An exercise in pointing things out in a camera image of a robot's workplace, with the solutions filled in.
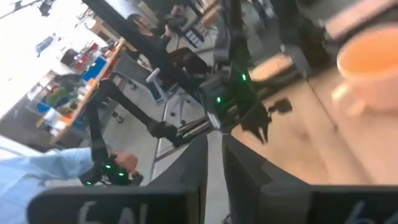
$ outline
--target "shirt sleeve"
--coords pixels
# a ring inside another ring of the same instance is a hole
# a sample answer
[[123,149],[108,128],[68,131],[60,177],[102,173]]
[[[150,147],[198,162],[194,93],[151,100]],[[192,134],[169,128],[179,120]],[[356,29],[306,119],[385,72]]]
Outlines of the shirt sleeve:
[[52,150],[39,156],[17,157],[1,163],[24,169],[42,180],[75,179],[94,166],[91,148]]

